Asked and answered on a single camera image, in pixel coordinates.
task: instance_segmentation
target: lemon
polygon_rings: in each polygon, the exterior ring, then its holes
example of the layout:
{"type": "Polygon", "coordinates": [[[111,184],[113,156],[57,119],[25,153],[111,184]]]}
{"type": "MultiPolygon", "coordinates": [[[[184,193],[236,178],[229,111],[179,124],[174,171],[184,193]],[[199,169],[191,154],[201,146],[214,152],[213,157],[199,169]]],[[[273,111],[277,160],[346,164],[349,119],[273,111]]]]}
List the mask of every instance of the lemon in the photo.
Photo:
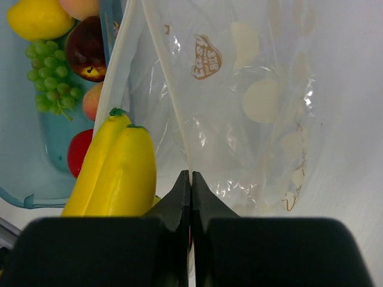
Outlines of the lemon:
{"type": "Polygon", "coordinates": [[[20,0],[8,10],[7,20],[12,30],[28,41],[59,38],[75,22],[58,0],[20,0]]]}

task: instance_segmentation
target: grape bunch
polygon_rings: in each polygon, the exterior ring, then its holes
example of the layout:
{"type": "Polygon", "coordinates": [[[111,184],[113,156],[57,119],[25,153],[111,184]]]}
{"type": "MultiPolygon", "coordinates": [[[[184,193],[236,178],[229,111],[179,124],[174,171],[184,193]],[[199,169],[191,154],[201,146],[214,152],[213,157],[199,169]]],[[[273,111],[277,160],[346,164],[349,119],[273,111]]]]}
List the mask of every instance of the grape bunch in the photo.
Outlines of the grape bunch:
{"type": "Polygon", "coordinates": [[[36,40],[25,50],[25,55],[31,59],[33,68],[27,78],[40,92],[35,96],[36,109],[54,115],[63,114],[71,121],[65,110],[73,111],[82,93],[78,87],[70,86],[64,51],[54,41],[36,40]]]}

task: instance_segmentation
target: yellow banana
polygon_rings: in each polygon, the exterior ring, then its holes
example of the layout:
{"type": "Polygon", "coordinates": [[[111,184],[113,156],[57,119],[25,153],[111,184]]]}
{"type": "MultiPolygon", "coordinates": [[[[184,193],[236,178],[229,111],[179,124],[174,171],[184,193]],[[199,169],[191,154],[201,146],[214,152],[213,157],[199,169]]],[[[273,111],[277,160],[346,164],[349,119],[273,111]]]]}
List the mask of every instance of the yellow banana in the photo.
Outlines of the yellow banana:
{"type": "Polygon", "coordinates": [[[84,216],[141,216],[153,206],[156,180],[149,132],[130,124],[110,149],[84,216]]]}
{"type": "Polygon", "coordinates": [[[102,165],[115,139],[128,124],[130,124],[130,119],[124,114],[123,110],[112,109],[110,116],[105,120],[90,143],[81,172],[72,195],[61,214],[62,216],[84,215],[102,165]]]}

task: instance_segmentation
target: apple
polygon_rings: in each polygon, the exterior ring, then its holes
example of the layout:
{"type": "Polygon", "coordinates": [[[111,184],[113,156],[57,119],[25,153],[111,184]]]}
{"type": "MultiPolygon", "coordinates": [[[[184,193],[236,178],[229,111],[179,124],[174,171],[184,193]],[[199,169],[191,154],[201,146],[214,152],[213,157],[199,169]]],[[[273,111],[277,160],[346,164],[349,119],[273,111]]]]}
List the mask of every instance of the apple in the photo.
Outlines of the apple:
{"type": "Polygon", "coordinates": [[[69,144],[67,161],[71,174],[77,178],[83,166],[86,152],[92,141],[93,129],[85,130],[76,135],[69,144]]]}
{"type": "Polygon", "coordinates": [[[107,67],[99,17],[88,17],[73,29],[66,40],[65,56],[71,69],[83,79],[104,80],[107,67]]]}

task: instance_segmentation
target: plastic bag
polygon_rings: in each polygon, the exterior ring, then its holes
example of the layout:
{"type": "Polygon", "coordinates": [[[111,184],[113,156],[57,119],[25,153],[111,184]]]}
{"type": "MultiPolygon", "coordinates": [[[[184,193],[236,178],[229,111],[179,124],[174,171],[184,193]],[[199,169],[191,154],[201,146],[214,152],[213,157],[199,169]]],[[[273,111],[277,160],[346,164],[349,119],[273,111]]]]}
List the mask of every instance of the plastic bag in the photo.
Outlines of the plastic bag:
{"type": "Polygon", "coordinates": [[[159,194],[189,168],[240,215],[290,211],[309,163],[314,30],[301,0],[130,0],[95,128],[130,110],[153,138],[159,194]]]}

